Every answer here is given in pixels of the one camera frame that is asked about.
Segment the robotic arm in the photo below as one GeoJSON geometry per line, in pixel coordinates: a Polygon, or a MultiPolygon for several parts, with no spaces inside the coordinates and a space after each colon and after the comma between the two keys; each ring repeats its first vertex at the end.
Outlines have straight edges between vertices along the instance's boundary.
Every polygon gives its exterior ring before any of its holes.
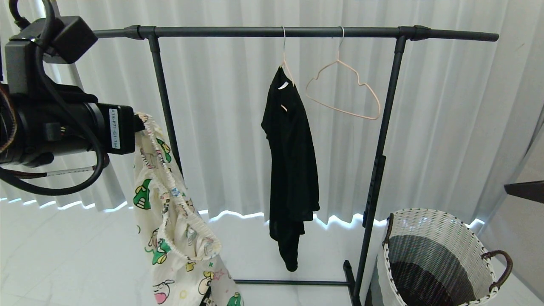
{"type": "Polygon", "coordinates": [[[97,162],[92,175],[73,187],[39,187],[22,180],[31,174],[2,167],[0,180],[35,194],[76,193],[98,179],[109,162],[107,153],[134,152],[134,112],[47,77],[44,61],[74,63],[98,38],[79,16],[55,17],[50,0],[42,0],[46,18],[32,23],[19,15],[17,1],[9,6],[21,32],[5,46],[9,83],[0,83],[0,164],[39,167],[55,156],[84,151],[94,151],[97,162]]]}

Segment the white and gray basket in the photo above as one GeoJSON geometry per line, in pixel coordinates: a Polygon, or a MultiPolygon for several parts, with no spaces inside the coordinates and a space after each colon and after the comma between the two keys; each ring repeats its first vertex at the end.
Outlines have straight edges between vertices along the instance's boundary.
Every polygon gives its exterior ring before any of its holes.
{"type": "Polygon", "coordinates": [[[378,281],[388,306],[485,304],[512,271],[506,252],[488,252],[465,223],[437,210],[392,213],[382,246],[378,281]],[[498,280],[490,262],[497,254],[507,263],[498,280]]]}

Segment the floor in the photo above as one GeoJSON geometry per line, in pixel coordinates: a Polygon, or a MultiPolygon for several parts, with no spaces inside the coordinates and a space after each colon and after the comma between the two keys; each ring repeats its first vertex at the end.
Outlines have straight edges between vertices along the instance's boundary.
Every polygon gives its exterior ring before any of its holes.
{"type": "MultiPolygon", "coordinates": [[[[55,205],[40,208],[37,203],[1,201],[1,305],[154,305],[132,212],[129,206],[97,212],[81,205],[60,210],[55,205]]],[[[363,235],[360,216],[351,224],[334,219],[328,225],[307,223],[299,246],[299,269],[293,273],[285,269],[264,221],[262,215],[230,213],[210,220],[224,246],[222,258],[235,278],[343,281],[343,261],[357,266],[363,235]]],[[[374,229],[371,253],[376,254],[383,226],[375,223],[374,229]]],[[[498,261],[494,267],[503,269],[498,261]]],[[[363,287],[368,282],[365,277],[363,287]]],[[[246,305],[351,305],[343,287],[243,285],[240,289],[246,305]]],[[[544,303],[511,277],[489,305],[544,303]]]]}

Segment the curtain fold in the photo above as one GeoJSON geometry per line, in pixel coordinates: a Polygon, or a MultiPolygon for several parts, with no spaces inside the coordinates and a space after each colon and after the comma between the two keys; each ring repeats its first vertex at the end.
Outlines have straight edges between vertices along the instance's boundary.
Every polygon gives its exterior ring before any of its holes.
{"type": "MultiPolygon", "coordinates": [[[[466,222],[485,220],[521,161],[542,110],[544,69],[531,50],[542,33],[542,0],[482,1],[57,1],[63,15],[80,15],[92,29],[155,26],[425,25],[496,32],[498,42],[409,41],[403,57],[384,155],[376,218],[406,207],[448,211],[466,222]]],[[[34,19],[39,9],[21,5],[34,19]]],[[[2,13],[2,44],[15,33],[2,13]]],[[[199,209],[243,215],[268,212],[270,151],[260,127],[266,95],[281,62],[283,39],[161,38],[183,172],[199,209]]],[[[346,38],[340,57],[359,71],[385,102],[394,39],[346,38]]],[[[306,83],[336,58],[339,39],[287,38],[286,55],[308,114],[321,210],[351,221],[364,211],[381,119],[363,120],[305,97],[306,83]]],[[[81,83],[104,103],[130,105],[165,127],[147,41],[100,39],[77,63],[81,83]]],[[[61,81],[73,76],[58,69],[61,81]]],[[[308,89],[312,97],[350,112],[373,115],[372,95],[347,69],[331,67],[308,89]]],[[[88,190],[59,198],[113,208],[133,197],[133,155],[111,156],[88,190]]],[[[59,168],[94,163],[92,154],[61,157],[59,168]]],[[[79,176],[43,180],[51,186],[79,176]]],[[[19,191],[2,186],[3,193],[19,191]]],[[[39,202],[48,201],[39,198],[39,202]]]]}

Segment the clothing rack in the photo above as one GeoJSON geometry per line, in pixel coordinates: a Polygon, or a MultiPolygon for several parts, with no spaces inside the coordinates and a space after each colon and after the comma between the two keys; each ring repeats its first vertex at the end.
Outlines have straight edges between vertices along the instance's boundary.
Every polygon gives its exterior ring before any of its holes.
{"type": "Polygon", "coordinates": [[[164,78],[162,61],[160,58],[159,37],[358,37],[358,38],[395,38],[393,65],[383,118],[381,121],[378,145],[376,147],[376,156],[374,167],[368,190],[366,208],[363,215],[363,227],[365,227],[361,255],[357,269],[357,275],[354,277],[351,264],[348,260],[344,261],[343,269],[345,281],[323,281],[323,280],[264,280],[264,279],[238,279],[238,284],[261,284],[261,285],[317,285],[317,286],[347,286],[351,298],[352,306],[361,306],[360,291],[363,279],[364,267],[367,260],[370,236],[372,234],[372,225],[376,214],[376,206],[380,193],[382,176],[384,173],[385,159],[384,146],[387,135],[387,128],[391,117],[391,109],[397,80],[399,77],[400,63],[403,58],[404,49],[407,40],[417,41],[429,38],[440,39],[458,39],[458,40],[478,40],[478,41],[497,41],[498,34],[466,32],[456,30],[434,30],[424,26],[397,27],[397,28],[376,28],[376,27],[155,27],[155,26],[130,26],[124,29],[97,30],[95,34],[98,38],[130,38],[149,41],[149,48],[153,58],[155,74],[159,86],[160,100],[163,106],[164,118],[166,121],[166,130],[171,144],[172,154],[177,164],[181,161],[178,153],[176,133],[168,99],[168,91],[164,78]]]}

